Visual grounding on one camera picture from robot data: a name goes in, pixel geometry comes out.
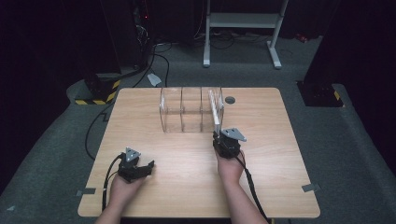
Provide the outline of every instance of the white metal stand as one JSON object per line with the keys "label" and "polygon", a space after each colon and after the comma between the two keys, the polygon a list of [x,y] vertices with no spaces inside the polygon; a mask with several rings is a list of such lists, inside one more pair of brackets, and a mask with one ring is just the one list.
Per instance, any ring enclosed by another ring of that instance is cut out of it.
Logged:
{"label": "white metal stand", "polygon": [[275,50],[275,43],[279,30],[285,17],[289,0],[284,0],[278,14],[258,13],[211,13],[210,0],[207,0],[204,67],[210,66],[210,28],[211,27],[241,27],[241,28],[273,28],[272,40],[267,41],[267,46],[276,69],[282,67]]}

